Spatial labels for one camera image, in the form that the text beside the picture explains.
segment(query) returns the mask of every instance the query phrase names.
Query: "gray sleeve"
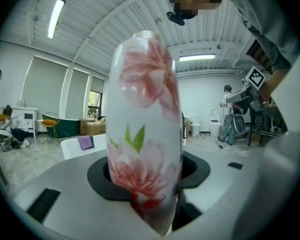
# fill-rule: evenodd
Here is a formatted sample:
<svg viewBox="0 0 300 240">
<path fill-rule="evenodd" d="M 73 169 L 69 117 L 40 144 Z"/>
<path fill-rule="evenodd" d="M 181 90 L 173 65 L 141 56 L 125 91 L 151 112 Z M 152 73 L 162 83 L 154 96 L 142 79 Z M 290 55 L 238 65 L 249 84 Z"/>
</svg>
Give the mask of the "gray sleeve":
<svg viewBox="0 0 300 240">
<path fill-rule="evenodd" d="M 288 64 L 289 69 L 300 53 L 300 41 L 277 1 L 231 1 L 273 63 L 273 69 L 287 69 Z"/>
</svg>

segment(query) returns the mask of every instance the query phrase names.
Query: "vase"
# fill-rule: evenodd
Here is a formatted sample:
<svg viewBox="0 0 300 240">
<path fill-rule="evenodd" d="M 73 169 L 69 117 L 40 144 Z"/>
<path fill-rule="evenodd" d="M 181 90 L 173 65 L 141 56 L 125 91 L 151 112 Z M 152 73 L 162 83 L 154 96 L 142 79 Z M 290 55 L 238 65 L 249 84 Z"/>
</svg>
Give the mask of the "vase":
<svg viewBox="0 0 300 240">
<path fill-rule="evenodd" d="M 113 55 L 106 107 L 111 181 L 131 192 L 135 211 L 164 235 L 182 169 L 182 116 L 175 62 L 158 34 L 142 31 Z"/>
</svg>

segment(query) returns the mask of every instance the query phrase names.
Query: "floor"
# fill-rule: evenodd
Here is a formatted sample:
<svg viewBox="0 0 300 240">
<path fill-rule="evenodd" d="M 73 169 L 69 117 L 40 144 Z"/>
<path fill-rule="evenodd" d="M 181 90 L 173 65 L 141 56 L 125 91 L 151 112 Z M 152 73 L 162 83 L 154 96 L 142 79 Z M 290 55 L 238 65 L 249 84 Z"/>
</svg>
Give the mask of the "floor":
<svg viewBox="0 0 300 240">
<path fill-rule="evenodd" d="M 42 145 L 46 136 L 39 135 L 36 139 L 29 138 L 30 146 L 25 149 L 12 149 L 8 152 L 0 151 L 0 165 L 8 180 L 7 194 L 13 198 L 21 191 L 32 179 L 42 174 L 53 165 L 62 162 L 64 156 L 61 145 L 57 145 L 56 140 L 50 139 Z M 229 154 L 230 156 L 249 156 L 250 149 L 257 147 L 258 144 L 252 142 L 248 147 L 248 139 L 236 140 L 234 145 L 226 145 L 224 142 L 218 142 L 224 146 L 220 149 L 216 137 L 210 135 L 201 135 L 197 138 L 186 139 L 186 145 L 191 148 L 202 151 L 214 151 Z"/>
</svg>

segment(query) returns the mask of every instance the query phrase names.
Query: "cardboard box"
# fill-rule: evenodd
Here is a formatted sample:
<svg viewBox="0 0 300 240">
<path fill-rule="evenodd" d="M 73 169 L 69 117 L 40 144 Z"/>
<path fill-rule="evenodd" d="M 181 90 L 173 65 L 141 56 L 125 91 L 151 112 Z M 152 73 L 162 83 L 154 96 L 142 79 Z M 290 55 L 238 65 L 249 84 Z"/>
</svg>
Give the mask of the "cardboard box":
<svg viewBox="0 0 300 240">
<path fill-rule="evenodd" d="M 95 136 L 106 133 L 106 119 L 102 118 L 100 121 L 85 123 L 86 135 Z"/>
<path fill-rule="evenodd" d="M 94 122 L 95 119 L 81 119 L 80 120 L 80 134 L 85 135 L 86 134 L 86 123 Z"/>
<path fill-rule="evenodd" d="M 185 126 L 185 138 L 189 137 L 189 119 L 184 119 L 184 126 Z"/>
</svg>

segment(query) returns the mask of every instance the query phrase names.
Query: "white cloth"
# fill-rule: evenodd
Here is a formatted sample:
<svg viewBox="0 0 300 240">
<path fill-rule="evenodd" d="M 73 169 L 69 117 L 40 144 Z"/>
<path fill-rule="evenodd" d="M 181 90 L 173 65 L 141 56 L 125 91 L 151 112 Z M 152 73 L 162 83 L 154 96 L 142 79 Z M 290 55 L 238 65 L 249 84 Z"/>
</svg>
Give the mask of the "white cloth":
<svg viewBox="0 0 300 240">
<path fill-rule="evenodd" d="M 29 132 L 27 122 L 19 114 L 12 112 L 10 120 L 0 127 L 5 129 L 10 126 L 11 129 L 21 129 L 25 132 Z"/>
<path fill-rule="evenodd" d="M 232 93 L 230 92 L 227 92 L 224 97 L 223 97 L 223 101 L 222 101 L 222 104 L 223 105 L 226 105 L 223 109 L 225 110 L 224 111 L 224 115 L 225 116 L 228 116 L 228 115 L 231 115 L 232 114 L 232 103 L 228 103 L 227 102 L 227 99 L 230 98 L 232 95 Z"/>
</svg>

